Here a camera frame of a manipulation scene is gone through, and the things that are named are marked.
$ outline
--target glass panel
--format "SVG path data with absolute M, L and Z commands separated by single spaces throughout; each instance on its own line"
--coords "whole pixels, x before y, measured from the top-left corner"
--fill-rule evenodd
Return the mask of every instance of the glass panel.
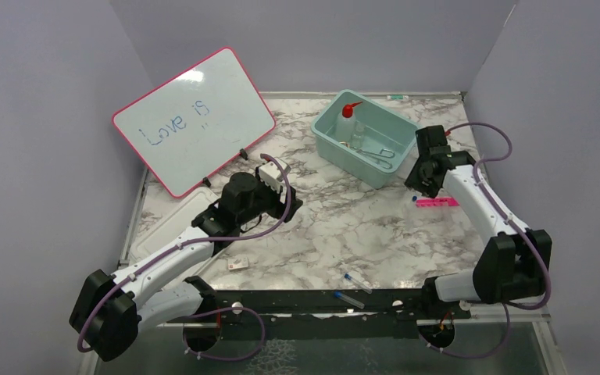
M 457 326 L 451 350 L 477 354 L 493 348 L 504 324 Z M 142 334 L 135 344 L 112 362 L 100 362 L 97 374 L 327 374 L 327 373 L 449 373 L 509 375 L 548 373 L 532 323 L 514 323 L 508 344 L 488 359 L 453 359 L 424 347 L 419 340 L 370 338 L 349 340 L 268 341 L 253 359 L 243 362 L 197 360 L 184 354 L 179 327 L 160 327 Z M 254 347 L 250 341 L 223 341 L 214 355 L 241 355 Z

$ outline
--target red-capped squeeze bottle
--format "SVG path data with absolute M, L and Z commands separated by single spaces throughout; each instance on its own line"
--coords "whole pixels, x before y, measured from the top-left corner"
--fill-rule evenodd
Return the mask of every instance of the red-capped squeeze bottle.
M 337 142 L 349 142 L 351 140 L 355 123 L 357 123 L 353 115 L 353 107 L 358 104 L 362 104 L 362 102 L 344 105 L 341 113 L 337 115 L 337 126 L 334 131 L 334 138 L 337 139 Z

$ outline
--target whiteboard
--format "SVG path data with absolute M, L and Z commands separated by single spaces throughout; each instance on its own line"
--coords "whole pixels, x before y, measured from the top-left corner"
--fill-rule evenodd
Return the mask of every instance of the whiteboard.
M 175 198 L 275 127 L 228 47 L 116 112 L 112 121 Z

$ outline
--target test tube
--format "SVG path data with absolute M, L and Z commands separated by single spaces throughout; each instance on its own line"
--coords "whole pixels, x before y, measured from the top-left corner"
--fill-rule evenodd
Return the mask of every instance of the test tube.
M 334 296 L 339 298 L 340 300 L 350 303 L 351 305 L 359 308 L 359 309 L 364 309 L 364 304 L 361 303 L 360 301 L 358 301 L 357 299 L 353 299 L 348 297 L 347 295 L 344 295 L 343 293 L 341 293 L 340 291 L 335 291 L 334 292 Z
M 356 279 L 352 278 L 351 275 L 349 275 L 347 273 L 344 275 L 344 278 L 346 280 L 350 280 L 353 284 L 361 287 L 362 290 L 364 290 L 365 292 L 371 294 L 371 288 L 367 287 L 362 281 L 359 281 L 359 280 L 356 280 Z

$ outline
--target cable tie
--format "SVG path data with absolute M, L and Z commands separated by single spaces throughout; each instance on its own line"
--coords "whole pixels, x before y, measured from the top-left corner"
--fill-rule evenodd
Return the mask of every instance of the cable tie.
M 509 222 L 514 220 L 514 214 L 511 212 L 507 213 L 507 219 L 504 219 L 502 222 L 509 225 Z

